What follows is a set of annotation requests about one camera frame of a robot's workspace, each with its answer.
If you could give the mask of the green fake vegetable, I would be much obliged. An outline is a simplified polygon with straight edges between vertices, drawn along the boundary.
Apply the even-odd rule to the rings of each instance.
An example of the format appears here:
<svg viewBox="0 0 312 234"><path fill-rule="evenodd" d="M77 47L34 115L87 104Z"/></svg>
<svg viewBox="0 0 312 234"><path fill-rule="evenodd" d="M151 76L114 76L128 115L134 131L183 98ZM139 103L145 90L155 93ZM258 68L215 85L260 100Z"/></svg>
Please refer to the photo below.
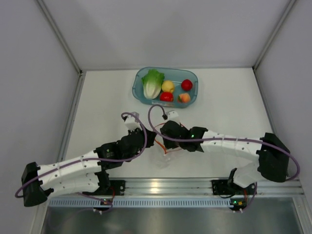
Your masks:
<svg viewBox="0 0 312 234"><path fill-rule="evenodd" d="M150 69L141 79L143 94L147 99L155 99L159 95L164 78L164 73L159 72L157 69Z"/></svg>

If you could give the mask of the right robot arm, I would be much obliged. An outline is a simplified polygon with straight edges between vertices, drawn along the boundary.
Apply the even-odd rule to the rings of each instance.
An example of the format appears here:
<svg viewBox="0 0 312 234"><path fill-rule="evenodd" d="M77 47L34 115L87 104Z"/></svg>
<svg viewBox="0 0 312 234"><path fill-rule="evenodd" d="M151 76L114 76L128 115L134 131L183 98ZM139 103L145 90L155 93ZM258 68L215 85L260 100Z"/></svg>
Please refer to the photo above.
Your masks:
<svg viewBox="0 0 312 234"><path fill-rule="evenodd" d="M188 152L220 153L248 160L249 164L230 173L227 186L234 194L258 181L287 180L290 151L273 133L260 138L236 138L204 127L187 129L172 120L160 128L160 133L168 149L179 147Z"/></svg>

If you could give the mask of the red fake pepper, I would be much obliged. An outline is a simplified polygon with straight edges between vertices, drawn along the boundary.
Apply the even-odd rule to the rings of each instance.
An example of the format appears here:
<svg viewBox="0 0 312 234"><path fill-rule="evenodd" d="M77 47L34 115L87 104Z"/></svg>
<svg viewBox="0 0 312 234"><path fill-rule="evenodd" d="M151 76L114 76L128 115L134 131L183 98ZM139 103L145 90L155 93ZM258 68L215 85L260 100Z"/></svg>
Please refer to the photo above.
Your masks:
<svg viewBox="0 0 312 234"><path fill-rule="evenodd" d="M184 91L190 91L193 88L193 83L189 79L185 79L181 83L181 88Z"/></svg>

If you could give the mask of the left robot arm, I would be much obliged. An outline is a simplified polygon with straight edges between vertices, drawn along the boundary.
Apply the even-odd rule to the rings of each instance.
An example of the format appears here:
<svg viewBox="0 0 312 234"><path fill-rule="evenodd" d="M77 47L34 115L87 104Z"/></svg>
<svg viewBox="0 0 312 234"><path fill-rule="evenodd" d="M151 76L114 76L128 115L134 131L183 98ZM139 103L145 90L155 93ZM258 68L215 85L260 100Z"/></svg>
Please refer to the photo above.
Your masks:
<svg viewBox="0 0 312 234"><path fill-rule="evenodd" d="M153 146L155 137L155 132L137 128L116 142L103 144L70 160L48 165L27 164L20 189L24 206L37 206L59 195L108 193L111 183L107 171L131 162L144 149Z"/></svg>

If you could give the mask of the clear zip top bag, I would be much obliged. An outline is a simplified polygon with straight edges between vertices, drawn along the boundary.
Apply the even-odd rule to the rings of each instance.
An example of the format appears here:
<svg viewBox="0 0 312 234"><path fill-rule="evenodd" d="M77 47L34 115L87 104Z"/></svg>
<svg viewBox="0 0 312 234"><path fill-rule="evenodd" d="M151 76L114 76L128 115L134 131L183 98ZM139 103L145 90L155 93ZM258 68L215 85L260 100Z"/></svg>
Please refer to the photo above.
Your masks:
<svg viewBox="0 0 312 234"><path fill-rule="evenodd" d="M157 135L154 139L155 148L152 149L152 155L150 161L158 168L168 167L172 161L177 159L182 154L180 147L174 149L167 149L164 145L162 137Z"/></svg>

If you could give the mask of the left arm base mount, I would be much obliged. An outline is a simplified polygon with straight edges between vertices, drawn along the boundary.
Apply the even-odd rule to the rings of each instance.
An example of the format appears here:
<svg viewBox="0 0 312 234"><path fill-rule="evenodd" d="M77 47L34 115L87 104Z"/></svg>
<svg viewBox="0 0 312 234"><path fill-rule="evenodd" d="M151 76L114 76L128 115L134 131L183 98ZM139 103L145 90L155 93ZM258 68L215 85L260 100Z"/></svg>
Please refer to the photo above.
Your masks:
<svg viewBox="0 0 312 234"><path fill-rule="evenodd" d="M111 196L124 196L125 193L125 180L111 180L110 187L106 194Z"/></svg>

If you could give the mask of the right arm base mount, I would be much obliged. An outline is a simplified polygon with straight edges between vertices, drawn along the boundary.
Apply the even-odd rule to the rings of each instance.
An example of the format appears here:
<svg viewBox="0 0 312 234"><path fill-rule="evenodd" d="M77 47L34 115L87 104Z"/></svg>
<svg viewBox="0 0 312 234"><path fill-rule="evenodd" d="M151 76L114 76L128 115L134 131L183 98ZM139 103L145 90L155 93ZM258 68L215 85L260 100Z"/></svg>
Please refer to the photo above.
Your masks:
<svg viewBox="0 0 312 234"><path fill-rule="evenodd" d="M233 197L236 192L231 183L228 183L226 179L212 180L213 195L217 195L221 198Z"/></svg>

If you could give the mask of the fake peach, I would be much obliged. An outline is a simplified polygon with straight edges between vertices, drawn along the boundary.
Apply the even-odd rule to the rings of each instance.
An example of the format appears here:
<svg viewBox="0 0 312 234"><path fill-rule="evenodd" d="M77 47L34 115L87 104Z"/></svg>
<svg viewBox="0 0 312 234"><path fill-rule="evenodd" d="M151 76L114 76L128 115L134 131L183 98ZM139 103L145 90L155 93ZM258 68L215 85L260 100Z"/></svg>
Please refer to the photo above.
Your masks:
<svg viewBox="0 0 312 234"><path fill-rule="evenodd" d="M191 101L191 97L188 93L183 93L183 94L178 95L177 101L179 103L188 103Z"/></svg>

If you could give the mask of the yellow fake fruit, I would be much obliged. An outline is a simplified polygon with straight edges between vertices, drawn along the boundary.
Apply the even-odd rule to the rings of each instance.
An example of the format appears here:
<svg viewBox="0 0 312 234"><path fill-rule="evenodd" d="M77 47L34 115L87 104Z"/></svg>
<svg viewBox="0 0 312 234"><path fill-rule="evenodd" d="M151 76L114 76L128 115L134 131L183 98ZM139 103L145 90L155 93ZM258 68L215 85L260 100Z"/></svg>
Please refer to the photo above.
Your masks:
<svg viewBox="0 0 312 234"><path fill-rule="evenodd" d="M163 92L173 93L175 90L175 85L170 80L165 80L162 83L161 89Z"/></svg>

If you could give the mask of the fake strawberry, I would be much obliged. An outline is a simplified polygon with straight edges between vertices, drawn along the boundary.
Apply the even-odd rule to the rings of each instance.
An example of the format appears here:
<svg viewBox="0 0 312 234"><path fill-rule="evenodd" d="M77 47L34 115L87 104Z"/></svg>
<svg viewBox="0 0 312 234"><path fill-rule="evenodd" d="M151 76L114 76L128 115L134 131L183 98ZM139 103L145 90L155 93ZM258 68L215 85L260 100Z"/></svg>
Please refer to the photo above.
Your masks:
<svg viewBox="0 0 312 234"><path fill-rule="evenodd" d="M171 92L162 92L159 97L160 101L173 102L174 96Z"/></svg>

